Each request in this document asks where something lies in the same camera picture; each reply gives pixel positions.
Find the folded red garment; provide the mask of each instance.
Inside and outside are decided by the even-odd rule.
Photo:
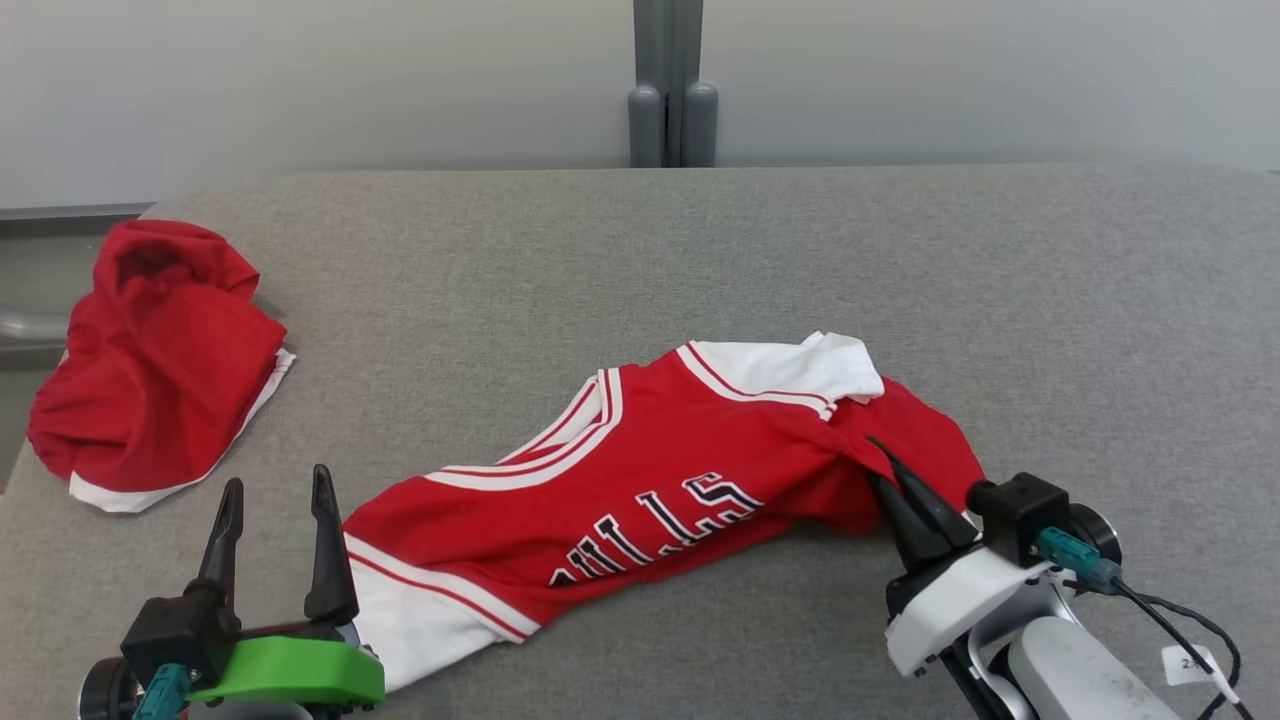
[[[197,225],[111,229],[27,428],[73,497],[138,512],[212,470],[293,361],[284,325],[250,302],[257,281]]]

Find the red jersey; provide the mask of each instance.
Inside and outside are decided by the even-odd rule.
[[[951,505],[982,478],[960,429],[855,338],[690,342],[598,372],[494,465],[401,482],[347,520],[356,628],[406,685],[570,607],[810,519],[867,533],[874,437]]]

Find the white wall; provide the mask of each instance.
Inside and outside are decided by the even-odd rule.
[[[1280,169],[1277,0],[705,0],[718,164]]]
[[[0,209],[625,167],[634,58],[625,0],[0,0]]]

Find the white label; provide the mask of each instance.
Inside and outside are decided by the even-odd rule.
[[[1204,648],[1202,644],[1193,644],[1196,652],[1201,653],[1213,670],[1219,675],[1222,674],[1222,669],[1217,666],[1217,661],[1213,660],[1213,653]],[[1187,683],[1212,683],[1213,678],[1208,676],[1204,670],[1196,662],[1196,660],[1183,650],[1183,646],[1175,644],[1172,647],[1166,647],[1160,651],[1160,655],[1165,660],[1165,680],[1170,685],[1184,685]]]

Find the gray table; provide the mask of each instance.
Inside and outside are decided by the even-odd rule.
[[[349,511],[404,477],[503,455],[598,366],[820,328],[864,338],[883,373],[952,415],[992,478],[1033,470],[1111,518],[1130,582],[1233,632],[1242,696],[1260,717],[1280,707],[1280,178],[348,173],[148,214],[239,247],[298,352],[215,474],[248,488],[250,624],[301,611],[312,462]],[[72,715],[142,600],[195,571],[220,484],[109,518],[24,454],[0,501],[0,717]],[[799,529],[485,650],[381,717],[970,717],[943,674],[893,673],[882,598],[897,571],[884,536]],[[1078,611],[1161,684],[1170,643],[1153,624],[1116,600]],[[1212,694],[1160,692],[1188,716]]]

